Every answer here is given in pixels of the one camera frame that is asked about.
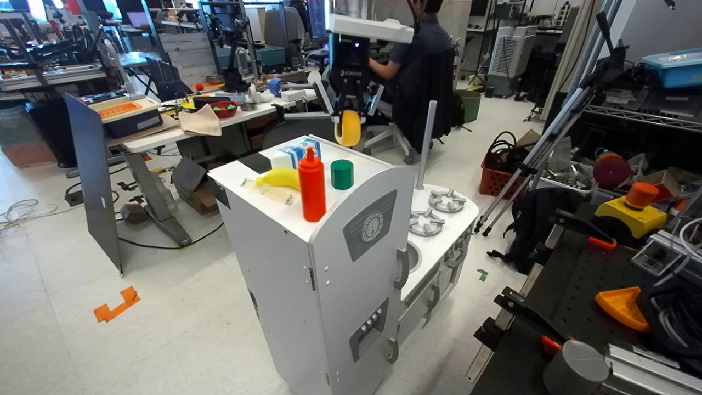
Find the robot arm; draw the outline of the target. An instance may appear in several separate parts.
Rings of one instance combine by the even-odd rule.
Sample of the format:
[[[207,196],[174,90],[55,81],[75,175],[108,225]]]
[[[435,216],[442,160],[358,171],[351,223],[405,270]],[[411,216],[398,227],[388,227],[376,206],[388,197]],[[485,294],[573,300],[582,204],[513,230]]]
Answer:
[[[414,28],[399,21],[366,21],[337,13],[333,6],[326,10],[325,32],[329,33],[329,84],[335,94],[335,113],[366,107],[374,41],[411,45],[414,36]]]

